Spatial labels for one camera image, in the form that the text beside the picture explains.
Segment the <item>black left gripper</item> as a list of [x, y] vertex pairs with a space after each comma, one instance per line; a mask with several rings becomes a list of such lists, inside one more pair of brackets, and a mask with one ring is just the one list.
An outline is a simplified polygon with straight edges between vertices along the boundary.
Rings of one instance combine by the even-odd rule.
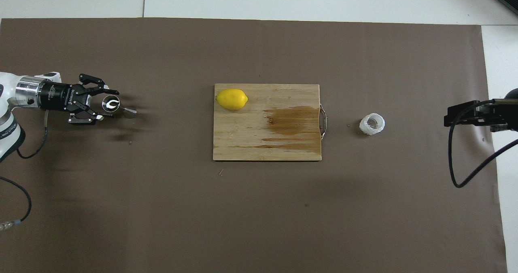
[[80, 84], [43, 82], [40, 87], [40, 107], [46, 110], [68, 111], [67, 120], [72, 125], [95, 125], [105, 116], [87, 105], [89, 95], [120, 95], [116, 89], [110, 89], [105, 81], [87, 74], [79, 74]]

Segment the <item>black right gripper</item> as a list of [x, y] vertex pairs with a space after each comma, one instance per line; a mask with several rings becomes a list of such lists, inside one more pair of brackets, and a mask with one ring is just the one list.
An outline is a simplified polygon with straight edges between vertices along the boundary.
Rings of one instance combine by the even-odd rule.
[[[483, 120], [490, 125], [490, 132], [518, 131], [518, 89], [513, 89], [504, 98], [491, 99], [483, 109]], [[451, 127], [454, 120], [462, 113], [455, 125], [480, 126], [479, 100], [471, 100], [446, 109], [444, 127]]]

